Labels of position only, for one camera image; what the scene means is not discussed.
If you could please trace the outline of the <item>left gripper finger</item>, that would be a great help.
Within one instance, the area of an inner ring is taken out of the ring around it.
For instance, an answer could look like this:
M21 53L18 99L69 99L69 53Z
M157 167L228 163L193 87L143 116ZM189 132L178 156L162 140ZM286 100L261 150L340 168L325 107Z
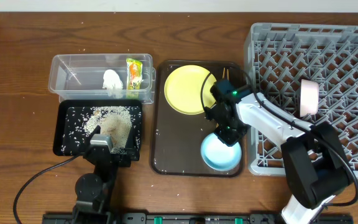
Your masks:
M126 152L127 154L135 153L135 131L134 128L131 127L129 131L129 135L126 142Z
M101 131L101 127L97 125L88 136L93 137L95 134L99 134L100 131Z

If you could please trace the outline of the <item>yellow plate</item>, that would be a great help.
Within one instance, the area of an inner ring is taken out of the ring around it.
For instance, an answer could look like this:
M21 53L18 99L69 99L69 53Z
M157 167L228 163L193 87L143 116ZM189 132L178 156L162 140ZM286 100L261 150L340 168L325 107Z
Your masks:
M209 70L197 65L185 65L169 74L164 84L168 104L177 112L196 115L204 112L201 87Z

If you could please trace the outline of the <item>light blue bowl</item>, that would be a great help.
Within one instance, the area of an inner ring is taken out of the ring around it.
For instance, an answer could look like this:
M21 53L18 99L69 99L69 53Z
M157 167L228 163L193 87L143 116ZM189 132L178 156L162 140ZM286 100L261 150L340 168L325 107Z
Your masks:
M242 157L241 145L238 142L233 146L227 146L214 133L204 138L200 153L204 162L217 171L232 170L240 163Z

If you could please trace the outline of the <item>white napkin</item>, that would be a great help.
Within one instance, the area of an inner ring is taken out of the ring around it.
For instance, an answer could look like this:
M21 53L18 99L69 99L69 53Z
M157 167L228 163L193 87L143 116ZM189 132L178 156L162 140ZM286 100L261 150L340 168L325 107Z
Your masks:
M119 75L114 70L106 70L103 75L103 89L122 90L123 83Z

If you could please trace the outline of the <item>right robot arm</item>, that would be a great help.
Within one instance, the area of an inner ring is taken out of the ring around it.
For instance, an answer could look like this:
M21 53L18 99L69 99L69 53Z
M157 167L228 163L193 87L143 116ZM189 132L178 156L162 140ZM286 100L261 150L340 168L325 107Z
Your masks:
M215 144L202 148L234 149L253 127L282 152L291 197L281 212L285 223L313 223L323 208L346 187L354 185L356 194L342 207L358 201L358 180L351 170L336 130L329 123L319 125L301 121L271 104L262 93L252 90L211 89L216 100L205 107L206 119L218 124L211 137Z

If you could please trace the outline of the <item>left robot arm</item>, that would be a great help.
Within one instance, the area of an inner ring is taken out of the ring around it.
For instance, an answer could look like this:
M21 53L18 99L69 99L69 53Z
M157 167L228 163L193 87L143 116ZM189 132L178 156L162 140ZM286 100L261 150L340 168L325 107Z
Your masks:
M94 171L76 181L72 223L116 223L110 208L112 190L118 168L130 167L132 161L139 159L136 137L136 131L131 128L126 137L125 154L112 153L111 136L101 134L101 127L97 126L80 146L80 155L94 165Z

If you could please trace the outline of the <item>pink white bowl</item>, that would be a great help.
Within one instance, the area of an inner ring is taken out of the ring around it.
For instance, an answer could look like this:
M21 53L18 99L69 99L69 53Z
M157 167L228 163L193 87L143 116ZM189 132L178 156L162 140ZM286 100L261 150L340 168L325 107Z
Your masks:
M318 112L319 85L309 80L301 81L300 116L314 115Z

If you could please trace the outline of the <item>green orange snack wrapper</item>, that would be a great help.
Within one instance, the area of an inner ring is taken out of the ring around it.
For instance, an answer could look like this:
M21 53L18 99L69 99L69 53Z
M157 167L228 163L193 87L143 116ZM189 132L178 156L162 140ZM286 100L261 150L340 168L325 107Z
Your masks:
M127 58L126 63L127 63L127 98L137 98L142 83L143 64L141 61L133 58Z

